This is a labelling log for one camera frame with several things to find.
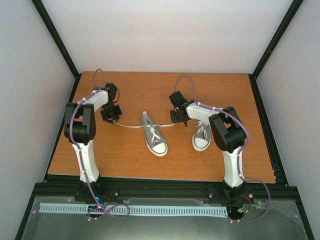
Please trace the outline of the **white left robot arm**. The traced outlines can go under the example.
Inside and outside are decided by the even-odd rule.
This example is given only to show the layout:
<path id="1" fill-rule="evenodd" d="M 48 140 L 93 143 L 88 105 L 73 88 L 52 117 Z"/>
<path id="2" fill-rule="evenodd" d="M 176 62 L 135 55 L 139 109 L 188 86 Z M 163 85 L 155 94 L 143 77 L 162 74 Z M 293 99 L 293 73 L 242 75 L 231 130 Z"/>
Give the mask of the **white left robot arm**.
<path id="1" fill-rule="evenodd" d="M 119 92 L 116 85 L 107 83 L 105 87 L 96 87 L 87 97 L 66 104 L 64 112 L 64 136 L 75 150 L 80 180 L 84 183 L 97 182 L 100 172 L 96 166 L 93 142 L 96 136 L 95 113 L 100 111 L 102 120 L 115 123 L 122 115 L 115 97 Z"/>

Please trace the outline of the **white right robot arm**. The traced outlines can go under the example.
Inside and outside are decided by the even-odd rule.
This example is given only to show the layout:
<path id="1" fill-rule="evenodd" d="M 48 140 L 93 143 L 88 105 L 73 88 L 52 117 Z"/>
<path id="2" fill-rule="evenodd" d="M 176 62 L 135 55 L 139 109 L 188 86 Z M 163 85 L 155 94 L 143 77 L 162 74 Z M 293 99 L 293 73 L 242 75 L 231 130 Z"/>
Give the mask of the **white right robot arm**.
<path id="1" fill-rule="evenodd" d="M 216 108 L 195 100 L 188 101 L 180 91 L 173 92 L 169 99 L 174 107 L 170 111 L 173 123 L 186 124 L 198 120 L 210 125 L 216 146 L 222 151 L 224 182 L 232 189 L 244 183 L 242 155 L 249 140 L 249 133 L 231 106 Z"/>

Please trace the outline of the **grey sneaker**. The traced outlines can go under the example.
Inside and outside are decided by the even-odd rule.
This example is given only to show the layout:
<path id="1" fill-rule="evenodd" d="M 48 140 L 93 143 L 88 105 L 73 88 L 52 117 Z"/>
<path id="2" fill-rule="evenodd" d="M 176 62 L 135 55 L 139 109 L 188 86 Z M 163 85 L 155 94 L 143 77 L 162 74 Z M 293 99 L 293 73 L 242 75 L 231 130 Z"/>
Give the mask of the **grey sneaker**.
<path id="1" fill-rule="evenodd" d="M 144 133 L 147 148 L 155 156 L 164 157 L 168 152 L 168 145 L 146 111 L 142 112 L 140 125 Z"/>
<path id="2" fill-rule="evenodd" d="M 211 144 L 211 127 L 204 121 L 196 122 L 196 130 L 192 136 L 192 146 L 198 152 L 205 151 Z"/>

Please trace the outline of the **white shoelace of sneaker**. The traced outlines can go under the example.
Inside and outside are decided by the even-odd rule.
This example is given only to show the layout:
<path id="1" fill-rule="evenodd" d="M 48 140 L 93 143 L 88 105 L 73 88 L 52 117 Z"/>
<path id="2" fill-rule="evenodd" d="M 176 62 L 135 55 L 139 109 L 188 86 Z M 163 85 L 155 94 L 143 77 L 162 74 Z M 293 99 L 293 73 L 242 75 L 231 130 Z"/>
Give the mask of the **white shoelace of sneaker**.
<path id="1" fill-rule="evenodd" d="M 156 127 L 168 128 L 168 127 L 172 127 L 175 125 L 174 123 L 172 123 L 172 124 L 147 124 L 147 125 L 133 126 L 133 125 L 123 125 L 123 124 L 116 122 L 115 120 L 113 121 L 113 123 L 118 126 L 121 126 L 121 127 L 132 128 L 132 129 L 149 128 L 150 133 L 151 133 L 151 142 L 152 143 L 157 143 L 161 139 L 160 135 L 156 133 Z"/>
<path id="2" fill-rule="evenodd" d="M 208 123 L 203 121 L 198 121 L 196 126 L 196 131 L 194 134 L 194 138 L 199 138 L 205 141 L 209 141 L 211 139 L 211 127 Z"/>

